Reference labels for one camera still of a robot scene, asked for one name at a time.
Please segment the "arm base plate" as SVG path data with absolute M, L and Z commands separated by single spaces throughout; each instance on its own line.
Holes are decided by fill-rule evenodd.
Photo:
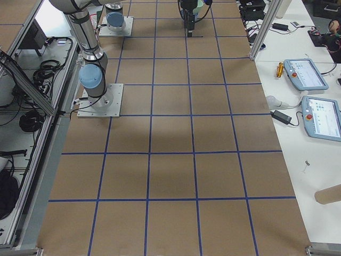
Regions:
M 130 37 L 132 34 L 134 17 L 124 17 L 121 27 L 107 26 L 107 18 L 104 17 L 99 28 L 100 37 Z
M 121 102 L 123 97 L 124 85 L 109 83 L 107 91 L 99 101 L 91 106 L 96 101 L 94 98 L 89 98 L 85 89 L 83 89 L 82 97 L 87 99 L 80 102 L 80 110 L 77 113 L 79 118 L 105 118 L 120 116 Z

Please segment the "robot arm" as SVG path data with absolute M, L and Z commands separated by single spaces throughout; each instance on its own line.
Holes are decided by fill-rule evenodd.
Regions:
M 199 6 L 199 1 L 177 1 L 178 11 L 184 23 L 184 29 L 187 37 L 192 37 L 192 33 L 196 24 L 196 12 L 194 11 Z M 109 36 L 131 36 L 133 17 L 125 17 L 121 10 L 120 2 L 114 4 L 106 4 L 106 16 L 103 18 L 102 36 L 108 32 Z
M 87 93 L 89 107 L 97 113 L 108 115 L 113 102 L 113 93 L 105 81 L 108 58 L 99 46 L 87 8 L 91 4 L 102 6 L 110 1 L 50 1 L 50 3 L 64 13 L 82 48 L 84 66 L 79 70 L 78 78 Z

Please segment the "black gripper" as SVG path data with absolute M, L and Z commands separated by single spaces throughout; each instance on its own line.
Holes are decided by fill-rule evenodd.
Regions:
M 184 21 L 184 28 L 187 30 L 187 37 L 192 37 L 195 26 L 195 15 L 193 10 L 198 6 L 197 0 L 180 0 L 180 7 L 182 10 L 182 17 Z

